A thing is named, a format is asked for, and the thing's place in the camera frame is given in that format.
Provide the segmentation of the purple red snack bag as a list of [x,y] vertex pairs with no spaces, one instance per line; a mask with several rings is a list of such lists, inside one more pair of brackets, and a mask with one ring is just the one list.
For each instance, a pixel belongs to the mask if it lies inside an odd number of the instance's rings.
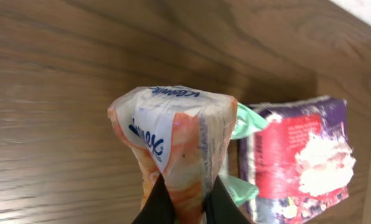
[[259,189],[244,204],[254,223],[306,223],[349,196],[356,159],[346,100],[320,96],[248,107],[268,123],[239,141],[240,177]]

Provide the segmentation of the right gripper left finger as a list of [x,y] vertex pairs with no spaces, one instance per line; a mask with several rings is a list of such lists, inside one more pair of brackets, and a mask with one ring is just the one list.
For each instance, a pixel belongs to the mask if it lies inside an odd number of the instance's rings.
[[175,211],[165,186],[162,174],[159,175],[143,209],[132,224],[174,224]]

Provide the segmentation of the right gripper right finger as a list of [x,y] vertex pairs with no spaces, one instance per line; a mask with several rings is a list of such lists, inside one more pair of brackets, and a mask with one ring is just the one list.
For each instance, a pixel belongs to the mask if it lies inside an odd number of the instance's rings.
[[251,224],[232,201],[219,176],[204,201],[207,224]]

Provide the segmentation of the small orange tissue pack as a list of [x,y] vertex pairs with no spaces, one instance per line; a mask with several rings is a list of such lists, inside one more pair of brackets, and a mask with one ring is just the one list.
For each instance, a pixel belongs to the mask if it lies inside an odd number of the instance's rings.
[[163,176],[180,223],[206,223],[203,200],[224,163],[237,115],[233,96],[185,86],[142,86],[108,108],[115,134],[142,172],[145,205]]

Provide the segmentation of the teal packet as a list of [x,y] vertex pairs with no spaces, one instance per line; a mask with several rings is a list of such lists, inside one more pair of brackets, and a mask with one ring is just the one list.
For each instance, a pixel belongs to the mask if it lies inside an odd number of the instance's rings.
[[[237,104],[236,125],[232,132],[231,139],[238,140],[246,138],[251,134],[261,131],[268,126],[268,121],[252,111],[242,103]],[[223,165],[219,171],[225,192],[229,194],[237,207],[245,204],[257,196],[258,187],[254,184],[229,175],[228,152],[225,155]]]

